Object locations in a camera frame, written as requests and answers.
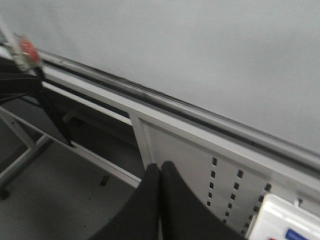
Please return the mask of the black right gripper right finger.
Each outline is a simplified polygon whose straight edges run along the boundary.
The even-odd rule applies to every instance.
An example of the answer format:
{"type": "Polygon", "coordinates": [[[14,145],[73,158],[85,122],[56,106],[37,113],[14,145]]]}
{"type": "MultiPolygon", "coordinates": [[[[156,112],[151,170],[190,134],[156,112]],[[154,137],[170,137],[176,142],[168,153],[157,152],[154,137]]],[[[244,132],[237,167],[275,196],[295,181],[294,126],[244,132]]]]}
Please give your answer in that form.
{"type": "Polygon", "coordinates": [[[160,215],[165,240],[243,240],[196,197],[171,161],[161,166],[160,215]]]}

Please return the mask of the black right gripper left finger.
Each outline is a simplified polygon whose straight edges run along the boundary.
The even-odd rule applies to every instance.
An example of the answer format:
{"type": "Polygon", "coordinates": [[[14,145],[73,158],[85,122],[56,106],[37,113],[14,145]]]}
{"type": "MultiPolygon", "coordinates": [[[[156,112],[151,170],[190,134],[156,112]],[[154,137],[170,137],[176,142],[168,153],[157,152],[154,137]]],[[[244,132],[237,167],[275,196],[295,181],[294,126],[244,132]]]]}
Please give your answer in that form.
{"type": "Polygon", "coordinates": [[[132,196],[92,240],[157,240],[159,233],[160,170],[149,164],[132,196]]]}

